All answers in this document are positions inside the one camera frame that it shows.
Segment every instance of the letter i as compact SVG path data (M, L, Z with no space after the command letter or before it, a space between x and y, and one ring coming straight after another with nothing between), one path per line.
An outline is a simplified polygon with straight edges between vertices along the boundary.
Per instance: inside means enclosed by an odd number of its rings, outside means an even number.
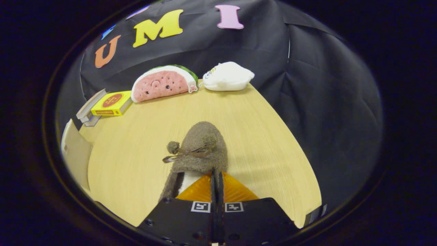
M234 5L216 5L215 7L220 10L220 17L222 18L220 23L217 24L219 28L244 28L244 25L238 21L237 10L239 10L240 7Z

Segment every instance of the black fabric backdrop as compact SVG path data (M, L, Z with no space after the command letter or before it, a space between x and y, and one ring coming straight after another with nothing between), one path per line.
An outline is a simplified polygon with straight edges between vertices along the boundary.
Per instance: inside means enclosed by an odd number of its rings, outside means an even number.
M243 29L221 29L214 6L239 6ZM183 9L183 32L133 48L137 23L155 23ZM117 49L102 68L95 51L115 36ZM105 48L104 57L109 48ZM350 44L307 14L275 0L172 0L122 19L103 40L99 34L77 57L59 95L63 129L97 91L131 90L147 70L168 64L199 77L234 61L255 73L251 84L273 106L301 145L316 174L327 211L350 198L374 167L382 139L382 106L371 72Z

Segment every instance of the orange gripper pad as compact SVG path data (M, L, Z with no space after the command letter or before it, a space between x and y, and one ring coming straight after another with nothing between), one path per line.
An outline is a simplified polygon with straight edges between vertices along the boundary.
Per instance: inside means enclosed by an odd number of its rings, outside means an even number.
M259 199L246 186L225 172L223 172L223 187L223 200L225 203ZM211 202L211 175L204 175L176 198L189 201Z

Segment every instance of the wooden table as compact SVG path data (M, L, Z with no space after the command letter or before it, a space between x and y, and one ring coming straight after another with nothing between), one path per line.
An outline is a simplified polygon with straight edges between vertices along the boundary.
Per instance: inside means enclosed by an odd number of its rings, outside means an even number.
M156 206L171 163L169 141L182 142L199 121L222 133L228 173L259 198L274 198L298 227L321 205L316 176L299 144L268 102L251 85L242 91L200 88L133 103L123 116L102 117L80 133L93 145L88 164L90 195L138 226Z

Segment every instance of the book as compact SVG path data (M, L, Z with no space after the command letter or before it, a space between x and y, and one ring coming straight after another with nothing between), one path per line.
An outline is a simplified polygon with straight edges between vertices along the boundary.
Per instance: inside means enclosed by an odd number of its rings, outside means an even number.
M106 95L106 90L103 89L94 96L92 96L83 106L79 109L79 111L76 114L77 119L79 119L82 123L85 123L87 121L90 121L91 117L93 116L91 109L96 105L96 103L102 99L103 96Z
M88 122L88 121L91 120L91 118L93 117L93 115L94 115L94 114L91 112L91 108L90 108L90 111L88 112L88 114L87 114L85 117L80 118L80 121L81 121L82 123Z
M132 104L131 91L108 93L91 108L93 115L121 116Z
M97 124L97 121L99 121L101 115L93 115L91 119L85 123L83 123L86 127L93 127Z

